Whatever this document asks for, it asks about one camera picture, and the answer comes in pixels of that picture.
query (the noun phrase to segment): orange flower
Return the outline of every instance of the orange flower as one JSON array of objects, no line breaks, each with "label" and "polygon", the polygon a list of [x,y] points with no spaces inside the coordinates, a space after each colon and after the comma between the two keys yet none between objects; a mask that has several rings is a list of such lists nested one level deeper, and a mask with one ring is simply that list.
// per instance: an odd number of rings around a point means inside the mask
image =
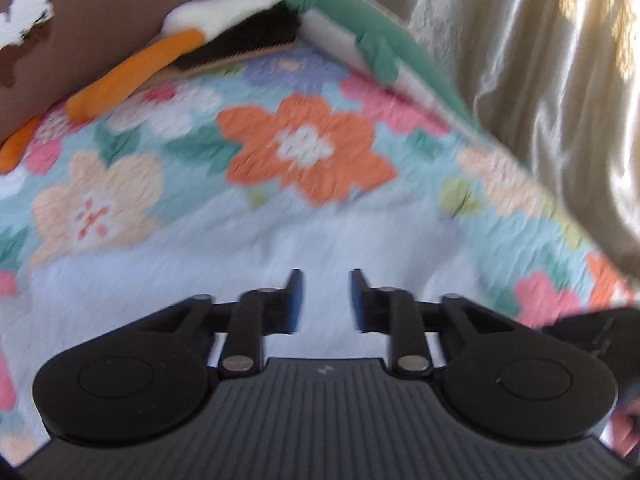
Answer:
[{"label": "orange flower", "polygon": [[587,254],[587,266],[595,282],[589,297],[591,310],[606,310],[633,299],[625,281],[606,256],[598,253]]},{"label": "orange flower", "polygon": [[396,177],[394,168],[371,151],[375,137],[366,119],[332,114],[322,98],[294,94],[275,115],[257,106],[220,112],[223,135],[242,142],[227,179],[251,186],[280,179],[297,186],[316,205],[346,199],[353,187],[371,190]]}]

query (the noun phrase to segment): brown fabric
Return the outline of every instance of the brown fabric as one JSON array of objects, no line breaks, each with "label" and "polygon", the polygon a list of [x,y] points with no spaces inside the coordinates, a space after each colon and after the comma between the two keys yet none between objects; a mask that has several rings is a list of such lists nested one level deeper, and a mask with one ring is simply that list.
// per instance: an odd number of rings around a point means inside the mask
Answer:
[{"label": "brown fabric", "polygon": [[[164,17],[188,1],[52,0],[47,34],[29,38],[23,55],[0,56],[0,142],[144,46]],[[10,3],[0,0],[0,12]]]}]

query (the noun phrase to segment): beige curtain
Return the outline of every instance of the beige curtain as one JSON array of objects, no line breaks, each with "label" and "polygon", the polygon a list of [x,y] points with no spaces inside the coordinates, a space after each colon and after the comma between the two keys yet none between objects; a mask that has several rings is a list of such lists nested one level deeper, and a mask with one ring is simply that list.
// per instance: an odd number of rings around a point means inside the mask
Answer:
[{"label": "beige curtain", "polygon": [[481,124],[640,277],[640,0],[378,0]]}]

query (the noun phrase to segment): ribbed gray panel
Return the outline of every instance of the ribbed gray panel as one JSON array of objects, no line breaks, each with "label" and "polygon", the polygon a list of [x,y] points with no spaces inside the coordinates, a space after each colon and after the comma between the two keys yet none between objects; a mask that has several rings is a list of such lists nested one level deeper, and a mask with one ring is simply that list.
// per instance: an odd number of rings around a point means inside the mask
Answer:
[{"label": "ribbed gray panel", "polygon": [[22,466],[28,480],[619,480],[595,439],[548,449],[478,435],[427,384],[377,360],[271,359],[225,381],[198,418],[127,449],[55,441]]}]

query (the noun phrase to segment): white flower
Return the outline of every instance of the white flower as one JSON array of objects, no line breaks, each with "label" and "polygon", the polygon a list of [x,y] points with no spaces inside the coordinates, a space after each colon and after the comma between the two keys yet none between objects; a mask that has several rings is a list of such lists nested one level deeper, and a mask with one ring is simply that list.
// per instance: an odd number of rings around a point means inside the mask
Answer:
[{"label": "white flower", "polygon": [[167,84],[140,92],[117,107],[107,119],[115,132],[146,125],[159,137],[175,139],[193,128],[192,114],[215,115],[222,99],[209,88],[195,84]]},{"label": "white flower", "polygon": [[10,173],[0,174],[0,200],[20,193],[29,173],[23,166],[18,166]]},{"label": "white flower", "polygon": [[21,44],[37,23],[53,16],[53,7],[47,0],[13,0],[9,12],[0,12],[0,48]]}]

